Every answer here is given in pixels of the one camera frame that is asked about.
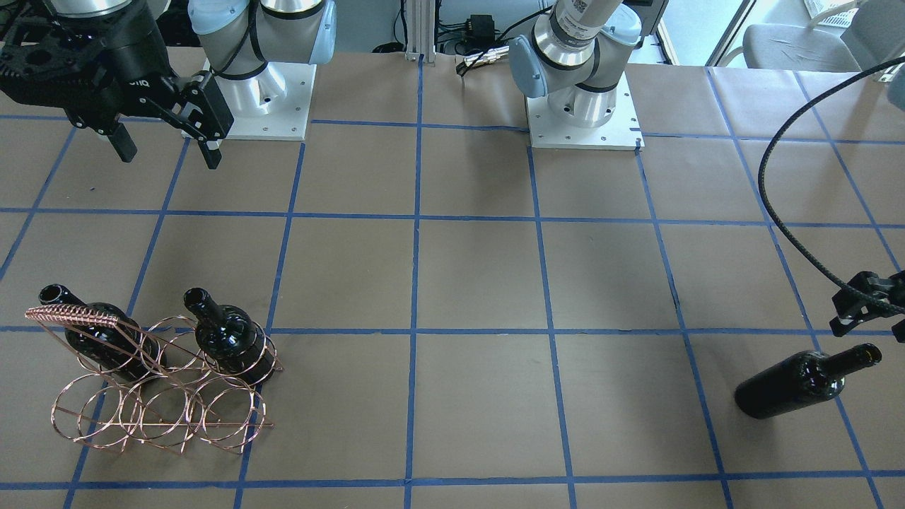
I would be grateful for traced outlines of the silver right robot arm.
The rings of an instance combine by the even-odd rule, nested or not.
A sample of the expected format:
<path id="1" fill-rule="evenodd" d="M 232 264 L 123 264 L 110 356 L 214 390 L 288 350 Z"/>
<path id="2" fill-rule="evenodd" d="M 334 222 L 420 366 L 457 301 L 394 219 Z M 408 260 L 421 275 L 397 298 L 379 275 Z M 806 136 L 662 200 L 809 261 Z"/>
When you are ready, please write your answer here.
<path id="1" fill-rule="evenodd" d="M 23 1 L 2 36 L 2 91 L 58 107 L 127 163 L 138 149 L 123 116 L 179 129 L 211 170 L 226 139 L 304 141 L 317 65 L 335 51 L 335 3 L 190 1 L 187 15 L 206 63 L 181 76 L 146 1 Z"/>

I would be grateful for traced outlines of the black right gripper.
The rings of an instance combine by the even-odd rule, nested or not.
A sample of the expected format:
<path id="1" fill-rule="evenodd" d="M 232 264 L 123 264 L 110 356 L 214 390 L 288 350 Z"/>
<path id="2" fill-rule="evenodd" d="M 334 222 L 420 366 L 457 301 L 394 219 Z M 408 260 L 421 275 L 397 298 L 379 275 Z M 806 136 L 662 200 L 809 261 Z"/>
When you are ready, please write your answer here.
<path id="1" fill-rule="evenodd" d="M 2 32 L 2 91 L 58 107 L 109 139 L 123 163 L 138 149 L 122 117 L 156 118 L 200 141 L 208 170 L 235 119 L 214 75 L 179 75 L 145 1 L 21 1 Z"/>

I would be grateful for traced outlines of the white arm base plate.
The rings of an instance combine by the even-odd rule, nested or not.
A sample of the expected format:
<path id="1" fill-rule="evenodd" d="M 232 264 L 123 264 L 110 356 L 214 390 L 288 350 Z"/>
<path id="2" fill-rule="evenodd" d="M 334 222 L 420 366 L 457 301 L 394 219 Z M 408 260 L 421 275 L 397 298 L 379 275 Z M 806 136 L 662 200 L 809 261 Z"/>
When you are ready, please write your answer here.
<path id="1" fill-rule="evenodd" d="M 534 148 L 636 151 L 646 147 L 626 74 L 617 87 L 594 93 L 573 86 L 527 98 Z"/>
<path id="2" fill-rule="evenodd" d="M 269 62 L 244 81 L 217 78 L 235 121 L 230 141 L 304 141 L 317 65 Z"/>

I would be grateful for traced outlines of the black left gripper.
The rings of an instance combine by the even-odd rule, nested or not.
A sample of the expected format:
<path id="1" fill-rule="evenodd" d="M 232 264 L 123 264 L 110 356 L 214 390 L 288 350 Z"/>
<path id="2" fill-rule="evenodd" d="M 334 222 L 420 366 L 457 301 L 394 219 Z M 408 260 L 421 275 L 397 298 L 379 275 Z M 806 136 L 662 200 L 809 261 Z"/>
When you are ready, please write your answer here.
<path id="1" fill-rule="evenodd" d="M 871 271 L 860 271 L 848 283 L 850 290 L 834 294 L 835 317 L 829 322 L 835 337 L 843 337 L 858 325 L 877 318 L 903 315 L 904 273 L 884 279 Z"/>

